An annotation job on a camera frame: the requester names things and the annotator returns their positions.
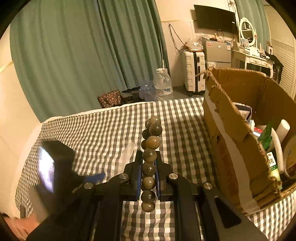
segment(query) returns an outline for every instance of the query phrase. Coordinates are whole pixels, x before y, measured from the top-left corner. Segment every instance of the wall-mounted tv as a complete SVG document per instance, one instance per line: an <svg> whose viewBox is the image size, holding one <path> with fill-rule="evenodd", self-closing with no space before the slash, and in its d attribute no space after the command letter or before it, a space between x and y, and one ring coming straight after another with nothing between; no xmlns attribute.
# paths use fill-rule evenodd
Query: wall-mounted tv
<svg viewBox="0 0 296 241"><path fill-rule="evenodd" d="M237 34L234 12L216 7L194 5L198 28Z"/></svg>

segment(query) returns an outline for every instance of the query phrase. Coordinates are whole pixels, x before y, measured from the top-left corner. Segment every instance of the gingham fabric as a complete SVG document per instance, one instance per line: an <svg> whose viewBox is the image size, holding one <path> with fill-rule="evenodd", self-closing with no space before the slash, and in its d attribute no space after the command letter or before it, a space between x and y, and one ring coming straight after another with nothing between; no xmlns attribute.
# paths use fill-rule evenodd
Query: gingham fabric
<svg viewBox="0 0 296 241"><path fill-rule="evenodd" d="M42 140L59 140L71 147L76 151L75 172L80 175L105 172L106 181L117 173L116 162L128 142L135 142L140 149L145 121L152 115L162 120L159 150L163 161L189 182L215 184L202 102L203 98L191 98L139 103L44 123L19 180L17 206L24 206L28 215L33 211L28 188L39 182L38 148ZM250 219L270 240L275 240L290 222L295 212L292 207L293 197L289 196ZM141 210L141 200L124 202L121 240L175 240L173 203L156 201L155 210L145 213Z"/></svg>

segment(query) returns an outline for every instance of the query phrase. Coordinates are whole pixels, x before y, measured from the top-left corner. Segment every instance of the round bead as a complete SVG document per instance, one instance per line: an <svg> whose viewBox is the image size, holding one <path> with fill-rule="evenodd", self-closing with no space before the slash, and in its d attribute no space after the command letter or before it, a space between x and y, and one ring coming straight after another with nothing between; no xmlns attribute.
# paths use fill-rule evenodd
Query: round bead
<svg viewBox="0 0 296 241"><path fill-rule="evenodd" d="M146 141L146 145L148 148L155 150L155 149L159 148L160 140L156 136L150 136L150 137L148 137L148 139Z"/></svg>
<svg viewBox="0 0 296 241"><path fill-rule="evenodd" d="M142 165L142 173L147 177L152 177L156 173L156 167L153 163L145 162Z"/></svg>
<svg viewBox="0 0 296 241"><path fill-rule="evenodd" d="M143 140L142 142L141 142L141 147L145 150L145 149L147 149L147 143L146 143L146 141L147 140Z"/></svg>
<svg viewBox="0 0 296 241"><path fill-rule="evenodd" d="M155 192L151 191L151 190L145 190L142 195L141 195L141 200L143 202L154 202L156 198Z"/></svg>
<svg viewBox="0 0 296 241"><path fill-rule="evenodd" d="M154 123L149 127L149 132L152 136L160 136L163 128L160 124Z"/></svg>
<svg viewBox="0 0 296 241"><path fill-rule="evenodd" d="M156 181L153 177L144 177L142 180L142 186L146 190L151 190L155 187Z"/></svg>
<svg viewBox="0 0 296 241"><path fill-rule="evenodd" d="M156 159L156 151L155 150L151 150L149 148L147 148L144 152L143 152L143 159L145 162L154 162Z"/></svg>
<svg viewBox="0 0 296 241"><path fill-rule="evenodd" d="M144 212L149 213L155 209L155 203L154 202L151 202L151 203L143 202L141 204L141 207Z"/></svg>
<svg viewBox="0 0 296 241"><path fill-rule="evenodd" d="M143 130L142 137L144 139L148 139L149 136L151 136L149 130L148 129Z"/></svg>
<svg viewBox="0 0 296 241"><path fill-rule="evenodd" d="M161 124L161 119L159 116L152 116L149 120L149 126L152 124Z"/></svg>

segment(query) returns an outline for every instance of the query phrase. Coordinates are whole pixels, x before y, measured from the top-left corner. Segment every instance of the gray floor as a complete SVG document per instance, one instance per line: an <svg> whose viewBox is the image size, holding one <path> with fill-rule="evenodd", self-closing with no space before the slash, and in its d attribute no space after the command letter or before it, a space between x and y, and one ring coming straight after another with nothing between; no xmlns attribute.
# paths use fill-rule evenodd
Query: gray floor
<svg viewBox="0 0 296 241"><path fill-rule="evenodd" d="M186 90L185 86L173 87L174 99L186 99L189 97L189 92Z"/></svg>

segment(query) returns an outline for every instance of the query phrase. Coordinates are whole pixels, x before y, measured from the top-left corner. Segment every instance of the vanity table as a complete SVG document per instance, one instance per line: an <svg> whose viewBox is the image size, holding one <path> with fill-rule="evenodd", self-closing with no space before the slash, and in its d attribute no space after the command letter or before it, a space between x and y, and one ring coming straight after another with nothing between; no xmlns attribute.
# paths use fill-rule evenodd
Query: vanity table
<svg viewBox="0 0 296 241"><path fill-rule="evenodd" d="M247 69L247 64L253 64L260 67L270 69L270 77L274 75L273 61L265 57L264 50L257 48L257 33L251 22L247 18L242 18L239 23L239 42L233 43L231 54L231 67L242 68L241 61L244 61L244 69Z"/></svg>
<svg viewBox="0 0 296 241"><path fill-rule="evenodd" d="M233 50L231 54L231 67L232 68L240 68L240 61L244 61L244 69L247 69L247 64L254 64L257 66L260 66L260 71L261 67L269 68L270 69L270 77L272 78L274 75L273 71L273 61L253 55L249 55L245 52L240 52Z"/></svg>

